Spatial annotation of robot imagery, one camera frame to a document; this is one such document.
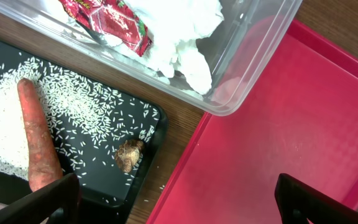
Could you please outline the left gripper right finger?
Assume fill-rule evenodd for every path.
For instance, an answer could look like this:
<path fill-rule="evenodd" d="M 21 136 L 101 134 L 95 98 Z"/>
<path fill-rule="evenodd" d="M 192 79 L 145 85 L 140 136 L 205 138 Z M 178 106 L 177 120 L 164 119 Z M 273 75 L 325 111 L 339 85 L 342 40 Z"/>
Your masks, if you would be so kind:
<path fill-rule="evenodd" d="M 281 173 L 275 201 L 283 223 L 358 223 L 358 212 L 298 179 Z"/>

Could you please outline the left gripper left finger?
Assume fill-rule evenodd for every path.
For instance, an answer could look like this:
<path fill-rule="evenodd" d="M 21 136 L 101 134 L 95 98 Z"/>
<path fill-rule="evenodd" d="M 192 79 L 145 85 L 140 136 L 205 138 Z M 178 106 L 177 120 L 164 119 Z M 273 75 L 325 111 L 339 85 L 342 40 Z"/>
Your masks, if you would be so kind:
<path fill-rule="evenodd" d="M 0 210 L 0 224 L 77 223 L 79 180 L 67 174 Z"/>

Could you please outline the orange carrot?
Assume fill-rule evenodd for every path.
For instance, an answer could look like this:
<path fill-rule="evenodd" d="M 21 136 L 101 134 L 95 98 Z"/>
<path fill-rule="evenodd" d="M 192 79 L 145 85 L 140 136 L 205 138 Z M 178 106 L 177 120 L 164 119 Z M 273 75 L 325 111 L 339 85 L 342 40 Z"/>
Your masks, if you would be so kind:
<path fill-rule="evenodd" d="M 35 192 L 61 179 L 63 171 L 33 82 L 21 79 L 17 92 L 28 144 L 29 187 Z"/>

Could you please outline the brown mushroom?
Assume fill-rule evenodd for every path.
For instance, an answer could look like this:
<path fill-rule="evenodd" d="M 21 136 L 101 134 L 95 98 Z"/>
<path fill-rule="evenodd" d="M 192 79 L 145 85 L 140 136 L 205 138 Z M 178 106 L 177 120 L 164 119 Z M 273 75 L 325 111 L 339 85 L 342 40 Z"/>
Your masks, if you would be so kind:
<path fill-rule="evenodd" d="M 126 140 L 124 144 L 119 146 L 114 156 L 118 168 L 124 173 L 129 173 L 137 164 L 144 148 L 143 141 L 136 139 Z"/>

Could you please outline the pile of white rice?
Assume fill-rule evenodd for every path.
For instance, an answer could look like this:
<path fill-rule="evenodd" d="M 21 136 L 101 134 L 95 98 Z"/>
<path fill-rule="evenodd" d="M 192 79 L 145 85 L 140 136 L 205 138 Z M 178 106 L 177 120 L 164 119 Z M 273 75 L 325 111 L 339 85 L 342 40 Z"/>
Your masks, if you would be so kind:
<path fill-rule="evenodd" d="M 116 165 L 126 140 L 149 142 L 161 114 L 140 99 L 0 42 L 0 173 L 26 180 L 29 156 L 17 83 L 34 83 L 64 173 L 75 173 L 83 195 L 124 201 L 139 171 Z"/>

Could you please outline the red snack wrapper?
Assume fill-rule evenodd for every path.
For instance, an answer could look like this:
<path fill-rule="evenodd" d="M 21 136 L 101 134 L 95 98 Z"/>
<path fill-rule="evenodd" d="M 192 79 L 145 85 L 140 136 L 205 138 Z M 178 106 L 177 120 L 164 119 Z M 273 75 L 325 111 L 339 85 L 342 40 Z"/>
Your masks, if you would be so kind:
<path fill-rule="evenodd" d="M 126 45 L 143 56 L 152 41 L 148 27 L 119 0 L 60 0 L 65 12 L 90 36 L 109 47 Z"/>

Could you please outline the white paper napkin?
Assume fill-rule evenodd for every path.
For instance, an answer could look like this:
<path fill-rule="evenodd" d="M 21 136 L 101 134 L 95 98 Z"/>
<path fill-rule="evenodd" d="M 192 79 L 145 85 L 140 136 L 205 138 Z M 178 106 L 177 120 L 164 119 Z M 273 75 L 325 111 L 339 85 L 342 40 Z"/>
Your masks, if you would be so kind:
<path fill-rule="evenodd" d="M 172 78 L 176 71 L 200 95 L 212 85 L 209 66 L 196 46 L 198 39 L 210 37 L 224 16 L 219 1 L 123 0 L 148 27 L 152 43 L 138 56 L 126 45 L 109 47 L 142 65 Z"/>

